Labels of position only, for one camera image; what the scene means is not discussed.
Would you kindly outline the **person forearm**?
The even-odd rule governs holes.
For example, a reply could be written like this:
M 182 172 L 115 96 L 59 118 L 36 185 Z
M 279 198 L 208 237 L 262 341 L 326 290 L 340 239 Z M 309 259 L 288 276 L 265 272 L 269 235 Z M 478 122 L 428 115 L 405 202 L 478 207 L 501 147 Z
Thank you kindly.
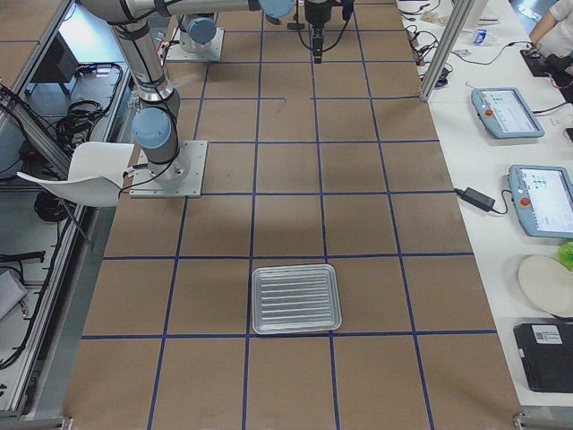
M 536 23 L 529 38 L 544 58 L 572 56 L 572 0 L 554 4 Z

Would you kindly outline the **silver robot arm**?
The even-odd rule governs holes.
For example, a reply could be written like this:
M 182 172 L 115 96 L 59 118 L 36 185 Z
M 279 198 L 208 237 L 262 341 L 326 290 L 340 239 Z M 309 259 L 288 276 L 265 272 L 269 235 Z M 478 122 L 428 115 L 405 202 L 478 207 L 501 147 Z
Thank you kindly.
M 180 45 L 186 52 L 195 52 L 207 46 L 217 34 L 213 13 L 181 15 L 178 25 Z
M 105 21 L 115 33 L 120 50 L 138 82 L 142 103 L 167 108 L 176 94 L 155 52 L 148 18 L 151 15 L 199 16 L 201 14 L 237 11 L 262 11 L 272 19 L 287 16 L 296 1 L 85 1 L 90 13 Z

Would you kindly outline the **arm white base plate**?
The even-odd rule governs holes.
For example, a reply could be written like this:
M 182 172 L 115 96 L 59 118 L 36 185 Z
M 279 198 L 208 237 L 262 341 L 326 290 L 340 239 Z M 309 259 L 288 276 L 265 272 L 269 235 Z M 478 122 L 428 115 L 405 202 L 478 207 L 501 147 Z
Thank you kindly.
M 164 167 L 149 163 L 143 150 L 138 159 L 146 168 L 134 173 L 134 186 L 128 189 L 132 198 L 199 198 L 208 152 L 207 141 L 180 141 L 179 154 L 166 172 Z
M 175 30 L 175 37 L 167 53 L 168 62 L 209 63 L 219 62 L 222 55 L 224 29 L 217 28 L 215 37 L 206 44 L 193 41 L 186 33 Z

